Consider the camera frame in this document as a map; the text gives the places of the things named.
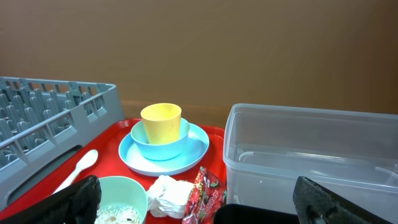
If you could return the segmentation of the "white napkin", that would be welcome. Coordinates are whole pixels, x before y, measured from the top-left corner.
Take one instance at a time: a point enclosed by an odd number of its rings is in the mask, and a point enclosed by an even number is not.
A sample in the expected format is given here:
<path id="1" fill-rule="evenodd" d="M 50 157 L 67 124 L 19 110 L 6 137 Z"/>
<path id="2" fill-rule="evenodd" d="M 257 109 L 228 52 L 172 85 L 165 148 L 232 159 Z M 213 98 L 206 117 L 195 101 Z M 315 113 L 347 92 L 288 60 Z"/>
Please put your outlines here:
<path id="1" fill-rule="evenodd" d="M 193 187 L 191 182 L 161 175 L 146 192 L 147 210 L 153 217 L 182 219 Z"/>

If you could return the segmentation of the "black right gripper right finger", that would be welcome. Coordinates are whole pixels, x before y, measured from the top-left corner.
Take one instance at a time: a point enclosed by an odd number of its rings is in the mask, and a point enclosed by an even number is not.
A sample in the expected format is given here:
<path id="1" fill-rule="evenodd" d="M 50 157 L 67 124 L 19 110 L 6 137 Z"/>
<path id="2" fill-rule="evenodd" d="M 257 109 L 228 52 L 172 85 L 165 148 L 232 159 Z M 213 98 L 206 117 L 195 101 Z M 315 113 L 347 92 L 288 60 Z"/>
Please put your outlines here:
<path id="1" fill-rule="evenodd" d="M 293 202 L 300 224 L 391 224 L 304 176 L 297 178 Z"/>

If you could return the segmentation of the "white plastic spoon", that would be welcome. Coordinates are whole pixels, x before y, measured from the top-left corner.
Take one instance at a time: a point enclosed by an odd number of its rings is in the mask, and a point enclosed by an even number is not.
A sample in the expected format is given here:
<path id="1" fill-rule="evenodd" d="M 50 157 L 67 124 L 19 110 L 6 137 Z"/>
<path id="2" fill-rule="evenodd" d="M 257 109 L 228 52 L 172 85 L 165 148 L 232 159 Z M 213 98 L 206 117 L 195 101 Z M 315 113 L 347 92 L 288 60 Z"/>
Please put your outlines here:
<path id="1" fill-rule="evenodd" d="M 70 186 L 73 181 L 77 178 L 77 176 L 83 170 L 90 168 L 93 166 L 98 159 L 98 151 L 96 149 L 92 149 L 88 151 L 76 164 L 75 169 L 72 173 L 60 184 L 60 186 L 53 192 L 53 194 L 65 189 Z"/>

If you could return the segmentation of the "rice and food scraps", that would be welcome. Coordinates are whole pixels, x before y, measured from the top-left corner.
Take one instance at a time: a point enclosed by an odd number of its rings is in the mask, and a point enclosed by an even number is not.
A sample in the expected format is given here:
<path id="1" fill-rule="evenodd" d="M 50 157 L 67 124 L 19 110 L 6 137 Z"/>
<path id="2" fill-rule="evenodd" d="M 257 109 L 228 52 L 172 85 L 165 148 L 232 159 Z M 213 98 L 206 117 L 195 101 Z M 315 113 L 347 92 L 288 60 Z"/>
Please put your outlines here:
<path id="1" fill-rule="evenodd" d="M 97 211 L 95 224 L 141 224 L 141 217 L 132 206 L 109 205 Z"/>

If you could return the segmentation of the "mint green bowl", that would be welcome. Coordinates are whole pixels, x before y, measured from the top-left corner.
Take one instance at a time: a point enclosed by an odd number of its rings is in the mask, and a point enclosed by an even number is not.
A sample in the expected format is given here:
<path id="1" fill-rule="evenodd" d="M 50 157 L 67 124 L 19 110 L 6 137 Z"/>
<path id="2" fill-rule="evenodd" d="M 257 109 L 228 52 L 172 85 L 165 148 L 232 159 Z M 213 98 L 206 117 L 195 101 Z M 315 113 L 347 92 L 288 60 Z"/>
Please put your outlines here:
<path id="1" fill-rule="evenodd" d="M 109 205 L 132 206 L 140 215 L 141 224 L 146 222 L 148 199 L 146 190 L 139 182 L 124 176 L 108 176 L 99 178 L 99 183 L 101 187 L 99 209 Z"/>

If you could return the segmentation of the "red snack wrapper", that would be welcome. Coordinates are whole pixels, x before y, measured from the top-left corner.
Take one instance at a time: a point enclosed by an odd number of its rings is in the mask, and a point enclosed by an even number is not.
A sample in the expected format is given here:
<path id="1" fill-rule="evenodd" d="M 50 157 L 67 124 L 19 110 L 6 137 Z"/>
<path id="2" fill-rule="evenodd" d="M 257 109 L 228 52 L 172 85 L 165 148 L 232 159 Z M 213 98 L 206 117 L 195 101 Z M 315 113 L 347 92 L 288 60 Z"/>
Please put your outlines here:
<path id="1" fill-rule="evenodd" d="M 185 207 L 183 224 L 212 224 L 215 213 L 226 205 L 227 186 L 204 167 L 193 183 Z"/>

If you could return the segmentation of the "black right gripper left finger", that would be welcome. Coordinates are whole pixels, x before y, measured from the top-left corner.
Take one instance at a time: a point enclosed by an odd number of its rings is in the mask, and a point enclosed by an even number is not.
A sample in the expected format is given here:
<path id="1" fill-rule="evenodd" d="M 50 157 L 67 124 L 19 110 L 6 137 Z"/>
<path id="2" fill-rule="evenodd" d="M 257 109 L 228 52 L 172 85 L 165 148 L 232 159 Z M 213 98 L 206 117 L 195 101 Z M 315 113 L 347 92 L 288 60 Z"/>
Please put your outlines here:
<path id="1" fill-rule="evenodd" d="M 1 224 L 94 224 L 100 202 L 99 178 L 89 175 L 29 208 L 1 220 Z"/>

